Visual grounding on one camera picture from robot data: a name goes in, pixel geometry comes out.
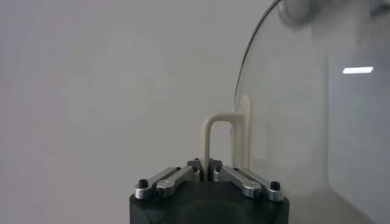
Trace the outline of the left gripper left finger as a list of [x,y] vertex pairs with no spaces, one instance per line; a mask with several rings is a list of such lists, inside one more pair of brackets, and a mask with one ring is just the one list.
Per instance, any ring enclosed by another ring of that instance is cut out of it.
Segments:
[[184,182],[201,179],[202,165],[200,159],[195,158],[184,167],[167,167],[148,179],[140,179],[134,187],[133,195],[139,200],[148,200],[157,192],[161,192],[162,197],[170,197]]

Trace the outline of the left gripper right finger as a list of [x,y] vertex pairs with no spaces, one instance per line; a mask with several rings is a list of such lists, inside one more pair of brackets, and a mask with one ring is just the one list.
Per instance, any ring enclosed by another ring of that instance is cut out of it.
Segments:
[[220,160],[210,159],[209,177],[213,181],[234,184],[244,196],[252,199],[263,197],[269,201],[283,201],[285,198],[278,181],[269,181],[249,169],[224,166]]

